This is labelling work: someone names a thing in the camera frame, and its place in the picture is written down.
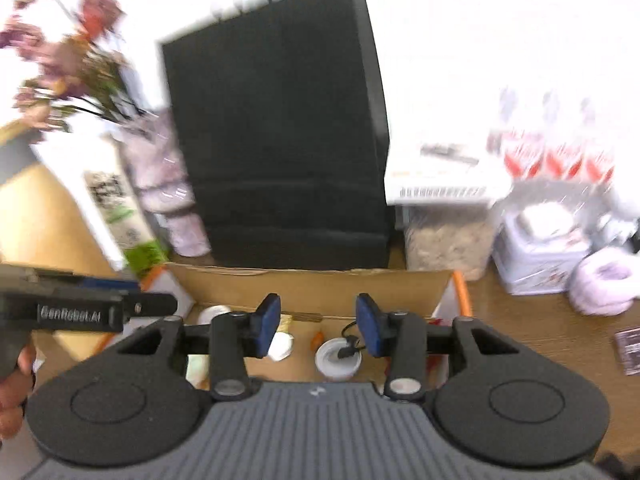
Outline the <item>person's left hand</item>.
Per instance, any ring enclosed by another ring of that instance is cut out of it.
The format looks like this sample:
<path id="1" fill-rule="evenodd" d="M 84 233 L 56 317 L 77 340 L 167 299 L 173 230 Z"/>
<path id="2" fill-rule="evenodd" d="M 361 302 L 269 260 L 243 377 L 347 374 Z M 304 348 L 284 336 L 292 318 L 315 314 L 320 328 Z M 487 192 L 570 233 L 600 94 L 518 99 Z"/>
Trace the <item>person's left hand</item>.
<path id="1" fill-rule="evenodd" d="M 35 385 L 34 363 L 36 348 L 30 342 L 17 359 L 17 368 L 0 386 L 0 434 L 1 440 L 15 437 L 24 420 L 26 401 Z"/>

